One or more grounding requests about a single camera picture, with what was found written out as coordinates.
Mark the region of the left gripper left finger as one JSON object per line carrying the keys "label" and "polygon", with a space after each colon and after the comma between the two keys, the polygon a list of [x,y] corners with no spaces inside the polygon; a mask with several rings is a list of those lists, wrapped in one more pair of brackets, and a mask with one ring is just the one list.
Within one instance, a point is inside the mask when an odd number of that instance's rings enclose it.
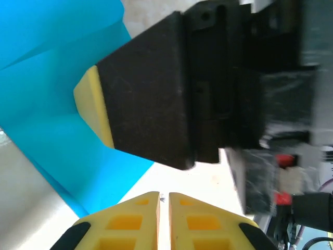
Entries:
{"label": "left gripper left finger", "polygon": [[157,250],[160,194],[148,192],[75,222],[50,250]]}

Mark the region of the blue cloth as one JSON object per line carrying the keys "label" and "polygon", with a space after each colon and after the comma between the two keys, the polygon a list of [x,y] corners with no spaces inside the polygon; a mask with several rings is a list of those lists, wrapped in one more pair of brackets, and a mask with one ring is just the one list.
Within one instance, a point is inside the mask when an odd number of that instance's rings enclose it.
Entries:
{"label": "blue cloth", "polygon": [[116,204],[152,166],[80,117],[85,71],[130,40],[121,0],[0,0],[0,127],[79,216]]}

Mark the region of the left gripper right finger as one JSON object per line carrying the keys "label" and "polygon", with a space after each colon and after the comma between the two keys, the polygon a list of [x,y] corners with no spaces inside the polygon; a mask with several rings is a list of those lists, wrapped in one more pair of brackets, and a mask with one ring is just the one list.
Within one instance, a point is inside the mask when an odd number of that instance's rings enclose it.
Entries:
{"label": "left gripper right finger", "polygon": [[247,217],[181,193],[169,194],[171,250],[278,250]]}

